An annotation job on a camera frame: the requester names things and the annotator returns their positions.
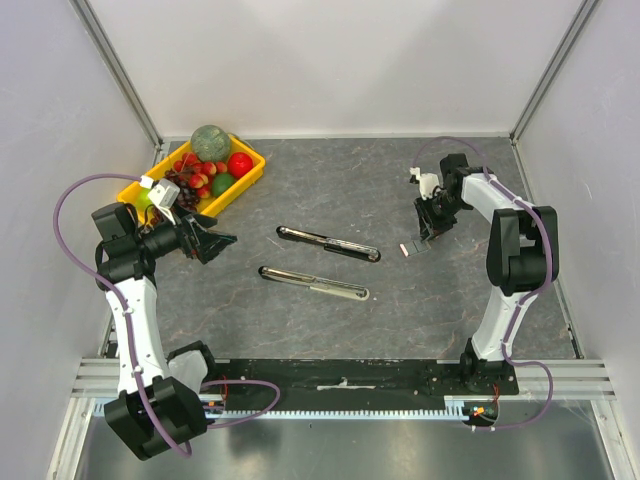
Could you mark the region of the white black stapler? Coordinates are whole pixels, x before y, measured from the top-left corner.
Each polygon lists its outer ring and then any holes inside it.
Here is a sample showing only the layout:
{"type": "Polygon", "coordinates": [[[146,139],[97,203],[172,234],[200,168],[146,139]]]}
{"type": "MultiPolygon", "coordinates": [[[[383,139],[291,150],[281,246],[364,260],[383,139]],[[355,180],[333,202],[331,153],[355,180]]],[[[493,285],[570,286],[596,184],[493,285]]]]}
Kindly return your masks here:
{"type": "Polygon", "coordinates": [[[266,280],[296,285],[309,290],[321,292],[341,298],[365,301],[369,298],[369,290],[360,285],[344,283],[310,274],[303,274],[282,269],[261,266],[259,275],[266,280]]]}

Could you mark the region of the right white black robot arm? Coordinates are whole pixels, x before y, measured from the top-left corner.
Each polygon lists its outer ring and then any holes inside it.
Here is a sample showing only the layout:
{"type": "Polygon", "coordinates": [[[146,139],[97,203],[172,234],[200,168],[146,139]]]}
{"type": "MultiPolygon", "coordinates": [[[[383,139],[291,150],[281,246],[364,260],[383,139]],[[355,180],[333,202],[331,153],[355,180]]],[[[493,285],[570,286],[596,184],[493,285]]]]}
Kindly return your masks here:
{"type": "Polygon", "coordinates": [[[469,393],[508,392],[515,379],[512,344],[530,305],[559,274],[558,216],[505,187],[463,154],[440,162],[440,174],[410,169],[419,188],[414,202],[420,237],[434,240],[456,224],[461,210],[479,212],[490,225],[486,271],[492,285],[481,324],[447,377],[469,393]]]}

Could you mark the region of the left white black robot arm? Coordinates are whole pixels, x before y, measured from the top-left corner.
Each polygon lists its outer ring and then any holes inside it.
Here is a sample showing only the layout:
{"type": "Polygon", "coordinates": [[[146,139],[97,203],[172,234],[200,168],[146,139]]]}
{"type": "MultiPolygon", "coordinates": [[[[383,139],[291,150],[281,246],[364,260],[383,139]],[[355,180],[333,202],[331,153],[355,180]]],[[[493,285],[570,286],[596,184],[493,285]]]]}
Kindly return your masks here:
{"type": "Polygon", "coordinates": [[[128,203],[107,205],[92,219],[101,235],[96,282],[112,310],[120,349],[117,397],[104,407],[107,424],[140,460],[173,447],[189,454],[190,440],[208,425],[199,393],[216,388],[220,371],[201,341],[164,352],[156,262],[179,251],[207,264],[237,238],[215,231],[216,219],[184,209],[147,232],[128,203]]]}

